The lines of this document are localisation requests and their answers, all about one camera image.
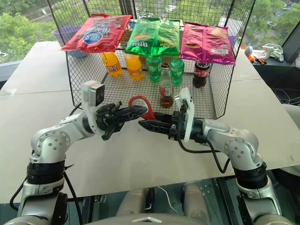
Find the green chip bag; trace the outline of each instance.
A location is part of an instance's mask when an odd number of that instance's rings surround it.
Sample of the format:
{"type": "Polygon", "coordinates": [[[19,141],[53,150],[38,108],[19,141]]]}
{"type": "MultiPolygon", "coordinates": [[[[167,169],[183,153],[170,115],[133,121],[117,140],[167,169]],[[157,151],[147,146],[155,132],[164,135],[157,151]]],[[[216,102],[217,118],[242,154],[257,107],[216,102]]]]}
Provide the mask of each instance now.
{"type": "Polygon", "coordinates": [[[179,20],[138,19],[125,53],[145,57],[177,56],[180,54],[179,28],[179,20]]]}

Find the red scissor handle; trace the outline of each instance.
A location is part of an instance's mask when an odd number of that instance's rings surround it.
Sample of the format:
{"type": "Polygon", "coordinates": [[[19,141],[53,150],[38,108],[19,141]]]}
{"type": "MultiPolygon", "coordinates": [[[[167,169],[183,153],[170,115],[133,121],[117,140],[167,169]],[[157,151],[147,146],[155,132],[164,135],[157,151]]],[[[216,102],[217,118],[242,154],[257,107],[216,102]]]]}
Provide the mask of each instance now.
{"type": "Polygon", "coordinates": [[[143,119],[145,119],[145,120],[156,120],[156,117],[155,117],[155,115],[154,115],[154,113],[153,113],[152,107],[151,107],[151,105],[150,105],[148,99],[145,98],[145,96],[143,96],[143,95],[133,96],[133,97],[129,100],[128,106],[131,107],[133,101],[135,101],[135,100],[137,100],[137,99],[143,100],[143,101],[146,103],[147,108],[148,108],[148,112],[147,112],[146,114],[142,115],[141,117],[142,117],[143,119]]]}

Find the white table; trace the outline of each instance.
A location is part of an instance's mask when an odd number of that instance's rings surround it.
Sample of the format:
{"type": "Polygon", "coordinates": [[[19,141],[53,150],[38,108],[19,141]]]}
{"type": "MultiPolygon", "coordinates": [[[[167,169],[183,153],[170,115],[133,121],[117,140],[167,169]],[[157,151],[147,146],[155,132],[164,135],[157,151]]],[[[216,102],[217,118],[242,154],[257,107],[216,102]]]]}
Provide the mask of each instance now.
{"type": "MultiPolygon", "coordinates": [[[[36,43],[0,91],[0,203],[9,202],[26,175],[32,135],[73,108],[65,60],[56,42],[36,43]]],[[[300,164],[300,131],[242,53],[220,120],[257,135],[268,169],[300,164]]],[[[205,148],[194,142],[186,146],[205,148]]],[[[225,156],[218,156],[224,164],[225,156]]],[[[137,121],[126,123],[109,141],[94,136],[76,142],[67,152],[70,164],[75,164],[67,173],[77,196],[233,174],[231,166],[221,174],[211,154],[186,153],[137,121]]],[[[67,187],[63,191],[71,196],[67,187]]]]}

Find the wire mesh basket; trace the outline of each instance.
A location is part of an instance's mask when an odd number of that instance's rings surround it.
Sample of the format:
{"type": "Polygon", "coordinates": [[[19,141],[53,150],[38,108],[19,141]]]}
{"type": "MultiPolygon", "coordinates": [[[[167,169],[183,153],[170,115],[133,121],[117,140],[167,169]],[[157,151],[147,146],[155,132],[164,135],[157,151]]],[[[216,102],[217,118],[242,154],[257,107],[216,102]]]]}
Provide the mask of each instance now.
{"type": "MultiPolygon", "coordinates": [[[[101,56],[97,53],[81,51],[66,53],[74,105],[78,105],[81,101],[81,85],[86,81],[96,80],[105,84],[104,103],[122,101],[126,106],[131,97],[143,95],[151,103],[153,111],[172,114],[176,110],[175,104],[168,109],[160,106],[158,84],[152,83],[148,78],[144,57],[140,57],[144,78],[136,82],[128,76],[124,49],[136,19],[147,16],[180,19],[180,38],[185,22],[228,27],[229,40],[236,57],[255,0],[47,0],[47,2],[60,33],[61,45],[71,38],[69,31],[78,30],[78,27],[82,26],[93,13],[133,16],[115,53],[123,68],[121,77],[109,76],[101,56]]],[[[170,61],[170,57],[162,57],[162,62],[170,61]]],[[[223,116],[234,66],[212,64],[206,85],[196,89],[192,84],[195,62],[184,60],[184,63],[183,83],[180,87],[174,88],[174,94],[178,94],[181,88],[189,88],[195,104],[195,117],[217,119],[223,116]]]]}

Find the snack bag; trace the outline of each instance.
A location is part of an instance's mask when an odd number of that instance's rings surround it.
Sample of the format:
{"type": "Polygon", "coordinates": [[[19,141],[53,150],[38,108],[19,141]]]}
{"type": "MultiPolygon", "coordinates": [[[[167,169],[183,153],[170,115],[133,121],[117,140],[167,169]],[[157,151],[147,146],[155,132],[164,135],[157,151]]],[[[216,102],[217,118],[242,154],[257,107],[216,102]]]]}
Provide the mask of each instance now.
{"type": "Polygon", "coordinates": [[[130,18],[131,15],[94,14],[62,50],[80,50],[86,53],[115,52],[130,18]]]}
{"type": "Polygon", "coordinates": [[[202,64],[235,65],[227,27],[185,23],[180,59],[194,60],[202,64]]]}
{"type": "Polygon", "coordinates": [[[179,20],[138,19],[125,53],[153,56],[179,55],[179,20]]]}

